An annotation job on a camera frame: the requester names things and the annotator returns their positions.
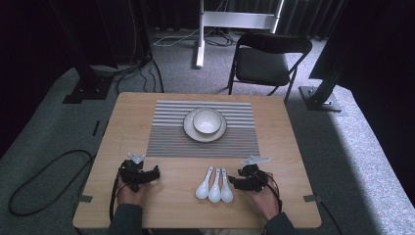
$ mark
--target white bowl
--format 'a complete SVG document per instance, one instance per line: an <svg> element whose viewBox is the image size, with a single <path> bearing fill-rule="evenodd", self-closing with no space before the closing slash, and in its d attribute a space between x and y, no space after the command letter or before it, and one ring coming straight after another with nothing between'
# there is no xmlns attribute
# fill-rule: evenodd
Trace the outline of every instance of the white bowl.
<svg viewBox="0 0 415 235"><path fill-rule="evenodd" d="M193 117L193 126L203 134L212 134L222 125L222 118L213 110L200 110Z"/></svg>

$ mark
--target wooden table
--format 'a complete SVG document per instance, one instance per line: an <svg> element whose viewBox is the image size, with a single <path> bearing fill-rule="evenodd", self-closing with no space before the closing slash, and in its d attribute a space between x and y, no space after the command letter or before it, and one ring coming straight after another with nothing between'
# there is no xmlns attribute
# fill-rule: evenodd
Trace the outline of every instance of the wooden table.
<svg viewBox="0 0 415 235"><path fill-rule="evenodd" d="M92 202L80 202L73 219L79 228L110 225L109 204L114 179L127 153L145 154L149 143L157 100L250 102L260 155L271 158L258 164L272 172L280 188L283 211L295 227L318 227L321 218L315 202L303 196L312 191L301 159L284 102L279 97L196 94L122 93L116 101L96 161L83 195ZM144 170L159 165L161 178L154 181L144 209L143 227L149 228L259 228L265 220L250 200L233 188L234 201L212 203L199 200L195 191L210 165L226 167L237 176L241 159L148 157Z"/></svg>

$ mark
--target black curtain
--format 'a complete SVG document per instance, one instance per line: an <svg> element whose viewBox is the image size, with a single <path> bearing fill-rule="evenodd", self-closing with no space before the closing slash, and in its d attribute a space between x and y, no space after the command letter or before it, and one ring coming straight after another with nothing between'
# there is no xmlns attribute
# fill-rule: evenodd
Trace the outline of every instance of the black curtain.
<svg viewBox="0 0 415 235"><path fill-rule="evenodd" d="M415 2L349 0L310 76L352 92L412 204L414 42Z"/></svg>

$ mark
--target white ceramic spoon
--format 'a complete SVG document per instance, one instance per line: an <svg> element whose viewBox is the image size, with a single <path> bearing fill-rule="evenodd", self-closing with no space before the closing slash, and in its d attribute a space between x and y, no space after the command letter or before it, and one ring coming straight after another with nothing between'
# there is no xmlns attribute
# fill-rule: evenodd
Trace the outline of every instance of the white ceramic spoon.
<svg viewBox="0 0 415 235"><path fill-rule="evenodd" d="M222 199L223 202L230 203L233 200L233 194L228 185L228 176L226 174L226 168L222 169L222 179L223 179L223 183L222 183L222 189L220 190L220 198Z"/></svg>
<svg viewBox="0 0 415 235"><path fill-rule="evenodd" d="M213 186L211 186L210 190L208 191L208 199L213 203L220 201L219 176L220 168L217 168Z"/></svg>
<svg viewBox="0 0 415 235"><path fill-rule="evenodd" d="M213 166L209 166L205 180L201 183L201 185L199 185L198 189L196 190L196 197L198 197L198 199L205 199L208 197L208 181L210 180L210 175L212 172Z"/></svg>

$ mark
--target gray carpet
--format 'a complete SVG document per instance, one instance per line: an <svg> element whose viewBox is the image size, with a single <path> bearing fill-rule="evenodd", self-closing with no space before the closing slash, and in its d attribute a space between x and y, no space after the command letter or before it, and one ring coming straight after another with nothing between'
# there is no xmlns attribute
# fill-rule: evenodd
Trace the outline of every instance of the gray carpet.
<svg viewBox="0 0 415 235"><path fill-rule="evenodd" d="M158 32L155 37L189 33ZM220 38L212 40L224 42ZM299 86L318 86L321 82L310 80L308 76L324 44L324 41L313 40L314 48L300 66L287 103L311 187L324 200L344 234L415 234L415 210L351 93L342 87L334 90L343 108L341 114L308 111L301 98ZM185 40L168 47L154 47L155 61L161 70L166 93L227 94L223 88L227 83L233 52L234 46L207 44L204 67L197 70L194 68L195 41ZM95 68L111 71L105 67ZM144 85L148 92L161 90L157 80L153 80L152 74L157 75L154 66L146 66L142 74L147 77L146 83L140 72L127 74L119 84L119 91L142 92ZM104 101L62 104L77 80L74 69L57 79L31 121L1 159L0 234L76 234L71 218L76 196L87 175L86 169L68 191L45 211L31 216L14 216L8 212L8 201L22 183L60 154L74 149L92 154L98 151L115 104L116 82ZM233 94L265 95L271 89L235 84ZM283 97L285 91L281 88L275 95ZM87 160L85 154L75 153L55 162L17 195L15 209L29 212L43 207L62 191ZM322 225L316 229L300 229L300 234L339 234L330 216L321 205L318 207ZM107 232L105 229L81 231L83 234Z"/></svg>

